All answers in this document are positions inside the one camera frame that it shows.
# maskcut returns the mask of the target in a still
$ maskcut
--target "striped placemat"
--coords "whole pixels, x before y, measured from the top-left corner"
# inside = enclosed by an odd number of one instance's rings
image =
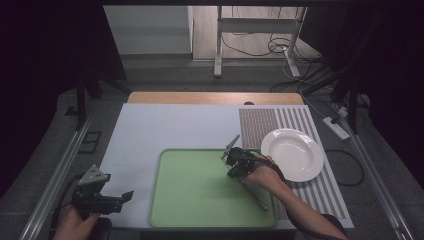
[[[302,131],[322,147],[307,106],[239,109],[239,116],[243,148],[260,149],[262,139],[269,132],[279,128]],[[318,212],[332,214],[339,219],[350,219],[326,156],[324,156],[324,168],[316,178],[303,183],[288,182],[288,184],[297,196]],[[284,206],[278,200],[275,202],[278,219],[288,219]]]

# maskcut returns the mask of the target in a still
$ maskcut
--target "gray carpet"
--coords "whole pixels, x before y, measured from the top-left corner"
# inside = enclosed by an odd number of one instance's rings
[[[224,62],[222,77],[215,79],[211,62],[192,62],[187,59],[123,60],[128,81],[122,84],[133,91],[268,92],[274,84],[291,81],[285,77],[281,62],[275,61]],[[301,73],[305,73],[308,66],[301,65]],[[313,65],[310,72],[318,67]],[[89,132],[102,132],[100,143],[94,154],[77,154],[65,181],[86,171],[89,166],[101,163],[122,104],[127,101],[128,96],[119,90],[103,82],[101,86],[104,95],[98,100],[98,108],[88,129]],[[297,88],[298,84],[292,84],[278,90],[296,92]],[[316,98],[308,97],[308,100],[321,114],[334,117],[336,113],[329,107],[329,93],[330,90],[324,88],[313,94]],[[0,200],[0,239],[17,239],[20,236],[74,134],[77,118],[64,116],[64,113],[69,106],[75,106],[75,95],[75,90],[70,90],[59,97],[57,112],[49,130],[18,179]],[[325,149],[339,149],[354,154],[350,142],[339,141],[321,122],[323,117],[312,109],[311,113]],[[366,109],[358,112],[357,124],[359,136],[411,230],[417,239],[424,238],[424,222],[421,217],[424,216],[423,190],[372,126]],[[360,179],[360,168],[351,157],[339,152],[329,152],[327,155],[338,182],[353,183]],[[351,239],[398,239],[367,176],[362,184],[354,187],[340,186],[340,190],[356,226],[355,229],[348,230]],[[38,239],[47,238],[50,217],[51,215],[46,219]],[[140,233],[114,229],[111,239],[140,239]]]

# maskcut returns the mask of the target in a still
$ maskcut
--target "green tray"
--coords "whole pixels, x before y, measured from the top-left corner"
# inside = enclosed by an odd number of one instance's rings
[[[227,176],[222,149],[168,149],[161,153],[149,221],[155,227],[272,227],[273,198],[255,193],[263,211],[237,179]]]

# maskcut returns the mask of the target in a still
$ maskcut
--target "forearm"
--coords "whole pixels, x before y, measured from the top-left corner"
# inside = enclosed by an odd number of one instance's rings
[[[279,181],[267,189],[281,201],[290,215],[303,227],[317,233],[348,239],[337,227],[297,197],[285,183]]]

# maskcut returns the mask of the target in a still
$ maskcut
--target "plate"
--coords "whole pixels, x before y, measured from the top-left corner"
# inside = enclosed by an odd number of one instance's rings
[[[262,140],[261,153],[278,164],[284,177],[293,182],[315,178],[324,166],[324,153],[307,134],[289,128],[268,133]]]

